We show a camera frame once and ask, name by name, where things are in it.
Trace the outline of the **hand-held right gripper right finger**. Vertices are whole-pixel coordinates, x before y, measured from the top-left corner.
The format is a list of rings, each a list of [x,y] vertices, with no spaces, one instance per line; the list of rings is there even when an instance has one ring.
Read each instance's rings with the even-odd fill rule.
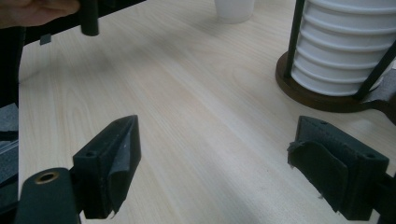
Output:
[[[346,219],[368,220],[376,211],[390,220],[389,158],[330,123],[299,117],[288,164]]]

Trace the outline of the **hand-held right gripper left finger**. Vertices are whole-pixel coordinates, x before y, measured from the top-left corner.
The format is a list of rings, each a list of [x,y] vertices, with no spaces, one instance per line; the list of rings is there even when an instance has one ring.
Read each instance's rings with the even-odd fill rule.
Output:
[[[80,208],[87,219],[118,213],[141,160],[138,116],[116,119],[73,156]]]

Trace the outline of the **black double cup holder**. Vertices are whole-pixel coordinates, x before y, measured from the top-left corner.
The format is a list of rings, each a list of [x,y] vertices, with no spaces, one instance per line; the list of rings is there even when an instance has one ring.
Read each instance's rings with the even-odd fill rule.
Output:
[[[288,50],[276,63],[276,82],[294,101],[322,111],[353,113],[375,109],[396,124],[396,41],[376,65],[373,72],[350,96],[327,96],[310,91],[290,75],[302,22],[305,0],[296,0]]]

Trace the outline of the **short stack of white cups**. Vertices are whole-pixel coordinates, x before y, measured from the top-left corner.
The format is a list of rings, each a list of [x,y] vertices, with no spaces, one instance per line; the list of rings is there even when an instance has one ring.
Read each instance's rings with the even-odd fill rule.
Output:
[[[396,41],[396,0],[305,0],[290,75],[327,96],[355,94]]]

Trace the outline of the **single white paper cup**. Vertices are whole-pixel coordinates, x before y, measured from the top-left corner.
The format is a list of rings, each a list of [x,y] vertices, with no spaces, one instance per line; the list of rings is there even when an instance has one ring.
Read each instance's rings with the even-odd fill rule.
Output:
[[[214,0],[217,18],[228,24],[248,21],[253,15],[255,0]]]

